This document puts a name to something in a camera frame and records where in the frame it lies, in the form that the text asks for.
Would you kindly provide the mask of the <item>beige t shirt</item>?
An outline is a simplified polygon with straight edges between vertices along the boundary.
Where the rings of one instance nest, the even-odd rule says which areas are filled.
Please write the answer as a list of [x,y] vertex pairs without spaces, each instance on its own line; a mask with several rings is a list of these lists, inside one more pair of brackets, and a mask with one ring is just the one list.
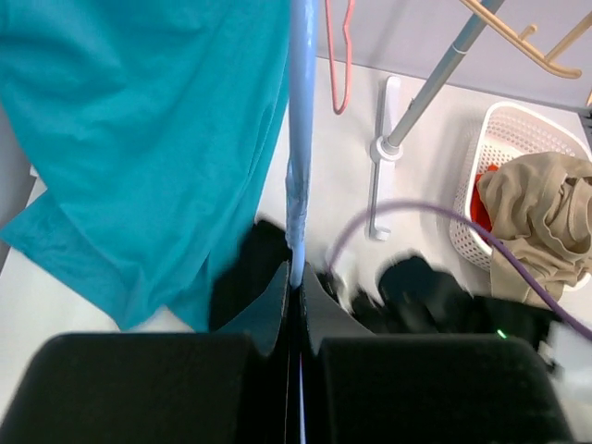
[[555,301],[591,270],[591,163],[527,154],[478,185],[492,234]]

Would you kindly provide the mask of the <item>orange t shirt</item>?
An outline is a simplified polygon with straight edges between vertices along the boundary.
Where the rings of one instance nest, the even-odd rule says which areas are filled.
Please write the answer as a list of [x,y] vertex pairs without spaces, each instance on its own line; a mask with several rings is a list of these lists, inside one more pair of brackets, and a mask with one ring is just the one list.
[[481,194],[478,188],[479,182],[482,178],[482,173],[475,175],[475,183],[472,191],[471,204],[470,204],[470,216],[471,220],[478,226],[491,233],[493,226],[489,217],[488,210],[481,199]]

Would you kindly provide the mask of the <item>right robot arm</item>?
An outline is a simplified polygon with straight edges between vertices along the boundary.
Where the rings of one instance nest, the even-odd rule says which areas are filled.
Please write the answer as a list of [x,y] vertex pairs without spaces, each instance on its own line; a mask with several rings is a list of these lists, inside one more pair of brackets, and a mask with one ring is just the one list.
[[413,256],[382,304],[347,313],[304,274],[303,422],[310,443],[574,443],[539,347],[551,311],[462,290]]

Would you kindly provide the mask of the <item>light blue wire hanger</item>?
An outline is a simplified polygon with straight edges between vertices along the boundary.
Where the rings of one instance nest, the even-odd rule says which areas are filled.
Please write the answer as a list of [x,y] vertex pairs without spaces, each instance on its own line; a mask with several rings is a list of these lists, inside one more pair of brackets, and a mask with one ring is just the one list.
[[309,203],[318,3],[290,2],[289,124],[290,153],[286,174],[286,240],[291,250],[287,292],[289,345],[287,443],[305,441],[302,390],[301,298],[305,268],[304,233]]

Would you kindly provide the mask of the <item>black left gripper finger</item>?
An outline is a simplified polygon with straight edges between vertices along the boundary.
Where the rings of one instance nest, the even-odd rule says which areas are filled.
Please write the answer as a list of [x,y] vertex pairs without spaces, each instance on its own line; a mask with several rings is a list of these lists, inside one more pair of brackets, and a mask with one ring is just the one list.
[[240,335],[251,346],[239,413],[240,443],[286,441],[289,280],[290,265],[283,262],[262,294],[219,329]]

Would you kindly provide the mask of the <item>black t shirt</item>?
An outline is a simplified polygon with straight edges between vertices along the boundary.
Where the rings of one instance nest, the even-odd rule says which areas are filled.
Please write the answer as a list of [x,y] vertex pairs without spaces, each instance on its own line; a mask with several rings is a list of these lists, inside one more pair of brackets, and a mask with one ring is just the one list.
[[215,280],[209,330],[219,330],[257,299],[289,259],[285,231],[266,219],[256,221],[242,239],[234,262]]

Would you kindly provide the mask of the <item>beige plastic hanger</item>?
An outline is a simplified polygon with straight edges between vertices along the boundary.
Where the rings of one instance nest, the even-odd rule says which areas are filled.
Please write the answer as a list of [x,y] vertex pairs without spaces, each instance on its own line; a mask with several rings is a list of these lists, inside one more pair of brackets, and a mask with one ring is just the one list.
[[591,13],[584,16],[553,48],[544,54],[528,41],[528,37],[537,31],[536,24],[529,24],[521,32],[516,32],[478,1],[461,0],[461,3],[505,41],[549,74],[567,80],[577,80],[582,76],[580,68],[567,68],[558,64],[556,59],[591,28]]

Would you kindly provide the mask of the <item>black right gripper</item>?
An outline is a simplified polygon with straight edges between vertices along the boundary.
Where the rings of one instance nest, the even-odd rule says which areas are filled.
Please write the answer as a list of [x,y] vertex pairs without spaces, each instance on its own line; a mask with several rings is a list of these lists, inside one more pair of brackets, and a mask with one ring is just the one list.
[[448,272],[421,256],[383,268],[380,300],[325,272],[323,286],[310,265],[302,275],[300,426],[302,443],[325,441],[326,400],[318,353],[324,339],[357,339],[374,333],[468,333],[472,296]]

